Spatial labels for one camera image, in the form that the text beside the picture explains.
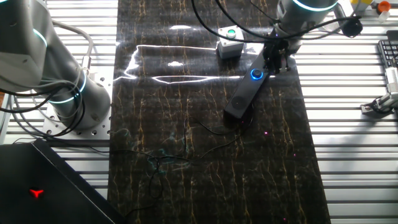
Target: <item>robotic arm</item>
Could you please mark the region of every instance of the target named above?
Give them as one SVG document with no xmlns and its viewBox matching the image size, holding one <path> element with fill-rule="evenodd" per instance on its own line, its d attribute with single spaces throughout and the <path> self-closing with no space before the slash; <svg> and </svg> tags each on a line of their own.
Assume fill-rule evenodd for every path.
<svg viewBox="0 0 398 224">
<path fill-rule="evenodd" d="M 275 42 L 266 42 L 263 56 L 267 61 L 267 67 L 276 74 L 286 71 L 287 57 L 297 53 L 305 31 L 320 24 L 331 11 L 334 11 L 337 19 L 345 18 L 345 14 L 337 0 L 279 0 L 277 5 L 277 23 L 274 24 L 272 37 L 286 37 Z M 362 31 L 359 19 L 339 21 L 344 35 L 354 37 Z"/>
<path fill-rule="evenodd" d="M 108 93 L 88 77 L 59 39 L 43 0 L 0 0 L 0 30 L 1 89 L 48 92 L 72 83 L 79 94 L 62 88 L 49 101 L 60 121 L 69 126 L 77 113 L 82 119 L 76 129 L 87 129 L 104 119 L 110 107 Z M 89 57 L 85 64 L 88 68 Z M 75 98 L 84 102 L 84 110 Z"/>
</svg>

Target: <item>gray robot arm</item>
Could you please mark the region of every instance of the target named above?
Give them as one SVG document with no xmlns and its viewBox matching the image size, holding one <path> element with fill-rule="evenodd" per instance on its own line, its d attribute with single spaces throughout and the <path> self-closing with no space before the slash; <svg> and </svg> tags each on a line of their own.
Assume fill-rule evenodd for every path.
<svg viewBox="0 0 398 224">
<path fill-rule="evenodd" d="M 100 124 L 108 114 L 110 97 L 103 86 L 88 78 L 59 39 L 42 0 L 0 1 L 0 32 L 0 88 L 44 92 L 74 83 L 80 94 L 64 88 L 49 101 L 60 121 L 66 126 L 76 122 L 72 117 L 78 110 L 83 119 L 77 129 Z M 84 63 L 88 67 L 90 59 L 85 57 Z M 82 97 L 84 114 L 76 106 L 76 97 Z"/>
</svg>

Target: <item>wire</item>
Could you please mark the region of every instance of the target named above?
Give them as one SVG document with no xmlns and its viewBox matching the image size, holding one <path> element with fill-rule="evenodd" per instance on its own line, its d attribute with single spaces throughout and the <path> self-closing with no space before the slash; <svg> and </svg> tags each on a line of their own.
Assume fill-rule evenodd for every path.
<svg viewBox="0 0 398 224">
<path fill-rule="evenodd" d="M 22 140 L 22 139 L 33 140 L 33 139 L 37 139 L 37 138 L 19 138 L 19 139 L 15 140 L 12 144 L 23 144 L 23 143 L 27 143 L 27 142 L 18 142 L 19 140 Z"/>
<path fill-rule="evenodd" d="M 37 106 L 37 102 L 36 102 L 36 99 L 35 99 L 34 96 L 32 96 L 32 100 L 33 100 L 33 103 L 35 104 L 35 106 Z M 48 117 L 47 114 L 45 114 L 45 113 L 42 111 L 42 109 L 37 108 L 37 110 L 38 110 L 45 118 L 47 118 L 48 120 L 53 121 L 53 122 L 56 122 L 56 123 L 62 123 L 62 121 L 56 121 L 56 120 L 51 119 L 50 117 Z"/>
<path fill-rule="evenodd" d="M 340 34 L 339 32 L 337 32 L 337 33 L 334 33 L 333 31 L 328 31 L 328 30 L 320 30 L 320 29 L 318 29 L 318 30 L 313 30 L 313 31 L 310 31 L 310 32 L 308 32 L 308 33 L 313 33 L 313 32 L 325 32 L 325 33 L 328 33 L 328 34 L 337 34 L 337 35 L 342 35 L 342 36 L 345 36 L 345 37 L 347 37 L 346 35 L 344 35 L 344 34 Z"/>
<path fill-rule="evenodd" d="M 196 17 L 197 17 L 199 23 L 200 23 L 208 32 L 210 32 L 211 34 L 214 34 L 214 35 L 216 35 L 216 36 L 218 36 L 218 37 L 221 37 L 221 38 L 224 38 L 224 39 L 226 39 L 226 40 L 232 40 L 232 41 L 236 41 L 236 42 L 243 42 L 243 43 L 262 43 L 262 44 L 264 43 L 263 40 L 239 40 L 239 39 L 229 38 L 229 37 L 223 36 L 223 35 L 221 35 L 221 34 L 215 32 L 215 31 L 213 31 L 212 29 L 210 29 L 210 28 L 205 24 L 205 22 L 203 22 L 203 20 L 202 20 L 201 17 L 199 16 L 199 13 L 198 13 L 197 8 L 196 8 L 196 6 L 195 6 L 195 0 L 191 0 L 191 3 L 192 3 L 193 12 L 195 13 L 195 15 L 196 15 Z"/>
<path fill-rule="evenodd" d="M 46 102 L 48 102 L 51 99 L 51 97 L 53 97 L 58 91 L 60 91 L 60 89 L 58 89 L 57 91 L 49 94 L 49 96 L 43 102 L 41 102 L 39 105 L 37 105 L 35 107 L 29 108 L 29 109 L 24 109 L 24 110 L 8 110 L 8 109 L 0 108 L 0 111 L 6 112 L 6 113 L 15 114 L 15 113 L 26 113 L 26 112 L 30 112 L 30 111 L 36 110 L 37 108 L 40 108 L 44 104 L 46 104 Z"/>
<path fill-rule="evenodd" d="M 231 133 L 234 133 L 236 130 L 238 130 L 238 128 L 239 127 L 237 127 L 236 129 L 234 129 L 234 130 L 231 130 L 231 131 L 228 131 L 228 132 L 225 132 L 225 133 L 217 133 L 217 132 L 215 132 L 215 131 L 212 131 L 210 128 L 208 128 L 208 127 L 206 127 L 203 123 L 201 123 L 198 119 L 196 119 L 196 118 L 194 118 L 194 117 L 187 117 L 187 118 L 185 118 L 184 119 L 184 143 L 183 143 L 183 151 L 184 150 L 186 150 L 186 148 L 187 148 L 187 121 L 189 120 L 189 119 L 194 119 L 198 124 L 200 124 L 202 127 L 204 127 L 207 131 L 209 131 L 210 133 L 212 133 L 212 134 L 215 134 L 215 135 L 220 135 L 220 136 L 223 136 L 223 135 L 227 135 L 227 134 L 231 134 Z"/>
<path fill-rule="evenodd" d="M 266 14 L 263 10 L 261 10 L 256 4 L 254 4 L 251 0 L 250 0 L 250 4 L 252 4 L 258 11 L 260 11 L 261 13 L 263 13 L 266 17 L 268 17 L 270 20 L 274 21 L 274 22 L 279 22 L 278 19 L 274 19 L 271 16 L 268 16 L 268 14 Z"/>
<path fill-rule="evenodd" d="M 15 104 L 16 104 L 17 108 L 19 108 L 19 103 L 18 103 L 18 100 L 17 100 L 16 96 L 14 96 L 14 100 L 15 100 Z M 76 97 L 74 97 L 74 101 L 75 101 L 75 103 L 76 103 L 76 107 L 78 107 L 78 103 L 77 103 L 77 98 L 76 98 Z M 10 108 L 12 108 L 11 96 L 9 96 L 9 102 L 8 102 L 8 103 L 10 103 Z M 12 114 L 12 116 L 14 117 L 16 123 L 17 123 L 24 131 L 26 131 L 26 132 L 29 133 L 30 135 L 32 135 L 32 136 L 38 136 L 38 137 L 43 137 L 43 138 L 54 138 L 54 137 L 57 137 L 57 136 L 64 136 L 64 135 L 66 135 L 66 134 L 72 132 L 72 131 L 81 123 L 81 121 L 82 121 L 82 119 L 83 119 L 83 117 L 84 117 L 84 115 L 85 115 L 85 111 L 86 111 L 86 107 L 85 107 L 84 101 L 82 101 L 81 104 L 82 104 L 83 110 L 82 110 L 82 112 L 81 112 L 81 117 L 80 117 L 80 119 L 77 121 L 77 123 L 75 123 L 75 121 L 76 121 L 76 119 L 77 119 L 77 113 L 76 113 L 75 116 L 73 117 L 71 123 L 69 124 L 69 126 L 67 126 L 67 128 L 65 128 L 65 129 L 64 129 L 63 131 L 61 131 L 60 133 L 54 134 L 54 135 L 47 134 L 47 133 L 44 133 L 44 132 L 38 130 L 36 127 L 34 127 L 33 125 L 31 125 L 31 124 L 26 120 L 25 116 L 24 116 L 22 113 L 20 114 L 21 118 L 22 118 L 33 130 L 37 131 L 38 134 L 33 133 L 33 132 L 29 131 L 28 129 L 26 129 L 26 128 L 21 124 L 21 122 L 19 122 L 17 116 L 16 116 L 14 113 Z"/>
<path fill-rule="evenodd" d="M 336 18 L 336 19 L 332 19 L 332 20 L 330 20 L 330 21 L 326 21 L 326 22 L 323 22 L 323 23 L 321 23 L 321 24 L 315 25 L 315 26 L 313 26 L 313 27 L 311 27 L 311 28 L 309 28 L 309 29 L 300 31 L 300 32 L 298 32 L 298 33 L 296 33 L 296 34 L 291 34 L 291 35 L 288 35 L 288 36 L 285 36 L 285 37 L 268 37 L 268 36 L 263 36 L 263 35 L 260 35 L 260 34 L 255 33 L 255 32 L 252 32 L 252 31 L 246 29 L 245 27 L 243 27 L 242 25 L 238 24 L 238 22 L 236 22 L 236 21 L 227 13 L 227 11 L 225 10 L 225 8 L 224 8 L 224 7 L 222 6 L 222 4 L 220 3 L 220 0 L 215 0 L 215 1 L 216 1 L 216 3 L 217 3 L 218 7 L 223 11 L 224 15 L 225 15 L 228 19 L 230 19 L 230 21 L 231 21 L 233 24 L 235 24 L 236 26 L 238 26 L 238 27 L 241 28 L 242 30 L 246 31 L 248 34 L 251 34 L 251 35 L 254 35 L 254 36 L 256 36 L 256 37 L 260 37 L 260 38 L 263 38 L 263 39 L 266 39 L 266 40 L 281 40 L 281 39 L 289 39 L 289 38 L 293 38 L 293 37 L 300 37 L 300 36 L 302 36 L 302 35 L 304 35 L 304 34 L 310 32 L 311 30 L 317 29 L 317 28 L 319 28 L 319 27 L 323 27 L 323 26 L 325 26 L 325 25 L 328 25 L 328 24 L 331 24 L 331 23 L 334 23 L 334 22 L 347 21 L 347 20 L 359 19 L 359 18 L 360 18 L 359 16 L 356 16 L 356 17 L 350 16 L 350 17 Z"/>
<path fill-rule="evenodd" d="M 350 17 L 353 17 L 353 16 L 356 14 L 356 12 L 358 11 L 359 5 L 361 4 L 361 1 L 362 1 L 362 0 L 358 0 L 358 3 L 357 3 L 357 5 L 356 5 L 354 11 L 351 13 Z M 319 36 L 319 37 L 312 37 L 312 38 L 303 38 L 303 37 L 302 37 L 302 38 L 300 38 L 300 40 L 318 40 L 318 39 L 322 39 L 322 38 L 324 38 L 324 37 L 328 37 L 328 36 L 330 36 L 330 35 L 332 35 L 332 34 L 334 34 L 334 33 L 339 32 L 339 31 L 341 30 L 341 28 L 344 27 L 344 26 L 347 24 L 347 22 L 348 22 L 348 21 L 344 22 L 342 25 L 340 25 L 339 27 L 337 27 L 335 30 L 331 31 L 331 33 L 329 33 L 329 34 L 324 34 L 324 35 L 321 35 L 321 36 Z"/>
<path fill-rule="evenodd" d="M 86 32 L 82 31 L 79 28 L 76 28 L 74 26 L 70 26 L 68 24 L 64 24 L 62 22 L 58 22 L 58 21 L 55 21 L 55 20 L 52 21 L 52 24 L 54 24 L 56 26 L 59 26 L 62 29 L 70 30 L 72 32 L 75 32 L 77 34 L 82 35 L 88 41 L 88 50 L 87 50 L 86 56 L 90 56 L 91 55 L 91 52 L 93 51 L 93 48 L 94 48 L 94 41 L 90 37 L 89 34 L 87 34 Z"/>
<path fill-rule="evenodd" d="M 7 94 L 10 94 L 10 95 L 14 95 L 14 96 L 30 97 L 30 96 L 46 95 L 46 94 L 52 93 L 53 91 L 55 91 L 55 90 L 57 90 L 57 89 L 59 89 L 59 88 L 60 88 L 60 87 L 57 87 L 57 88 L 54 88 L 54 89 L 52 89 L 52 90 L 43 91 L 43 92 L 40 92 L 40 93 L 32 93 L 32 92 L 30 92 L 30 94 L 26 94 L 26 93 L 16 93 L 16 92 L 8 91 L 8 90 L 2 89 L 2 88 L 0 88 L 0 91 L 3 92 L 3 93 L 7 93 Z"/>
</svg>

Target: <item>blue led light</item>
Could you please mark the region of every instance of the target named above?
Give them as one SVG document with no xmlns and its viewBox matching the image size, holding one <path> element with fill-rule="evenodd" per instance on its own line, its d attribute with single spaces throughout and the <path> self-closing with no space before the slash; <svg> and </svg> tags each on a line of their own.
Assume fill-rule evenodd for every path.
<svg viewBox="0 0 398 224">
<path fill-rule="evenodd" d="M 259 78 L 256 78 L 256 77 L 253 75 L 253 72 L 255 71 L 255 69 L 251 70 L 251 72 L 250 72 L 251 78 L 254 79 L 254 80 L 262 79 L 262 77 L 264 76 L 264 72 L 261 72 L 261 76 L 260 76 Z"/>
<path fill-rule="evenodd" d="M 37 30 L 35 30 L 35 29 L 33 29 L 33 32 L 36 34 L 36 35 L 38 35 L 42 40 L 43 40 L 43 42 L 44 42 L 44 44 L 45 44 L 45 47 L 47 47 L 47 41 L 45 40 L 45 38 L 43 37 L 43 35 L 40 33 L 40 32 L 38 32 Z"/>
<path fill-rule="evenodd" d="M 327 11 L 329 9 L 332 9 L 333 7 L 336 6 L 337 1 L 332 4 L 331 6 L 328 7 L 323 7 L 323 8 L 315 8 L 315 7 L 310 7 L 310 6 L 306 6 L 303 3 L 299 2 L 298 0 L 293 0 L 294 3 L 296 3 L 298 6 L 302 7 L 303 9 L 307 9 L 309 11 L 313 11 L 313 12 L 323 12 L 323 11 Z"/>
<path fill-rule="evenodd" d="M 81 86 L 80 93 L 81 93 L 81 92 L 85 89 L 85 87 L 86 87 L 86 79 L 87 79 L 87 77 L 86 77 L 86 75 L 84 75 L 84 76 L 85 76 L 85 81 L 83 82 L 83 84 L 82 84 L 82 86 Z M 69 99 L 67 99 L 67 100 L 64 100 L 64 101 L 50 101 L 50 100 L 49 100 L 49 102 L 50 102 L 50 103 L 55 103 L 55 104 L 67 103 L 67 102 L 73 100 L 74 97 L 77 97 L 78 95 L 79 95 L 79 93 L 76 93 L 75 96 L 73 96 L 73 97 L 71 97 L 71 98 L 69 98 Z"/>
</svg>

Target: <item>dark marble surface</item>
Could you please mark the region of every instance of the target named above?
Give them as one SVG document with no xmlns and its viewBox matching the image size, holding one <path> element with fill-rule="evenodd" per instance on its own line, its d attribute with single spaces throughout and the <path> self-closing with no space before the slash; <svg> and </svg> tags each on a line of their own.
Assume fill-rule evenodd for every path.
<svg viewBox="0 0 398 224">
<path fill-rule="evenodd" d="M 255 1 L 272 13 L 276 1 Z M 212 27 L 230 26 L 213 1 L 198 1 Z M 249 1 L 228 1 L 239 22 L 268 23 Z M 190 120 L 224 131 L 223 108 L 261 51 L 246 44 L 237 60 L 222 61 L 216 37 L 205 31 L 188 0 L 119 1 L 111 150 L 195 159 L 234 135 L 214 136 Z M 147 156 L 110 157 L 108 200 L 130 223 L 330 223 L 299 77 L 295 68 L 271 77 L 254 102 L 254 121 L 239 140 L 201 161 L 163 160 L 160 175 Z"/>
</svg>

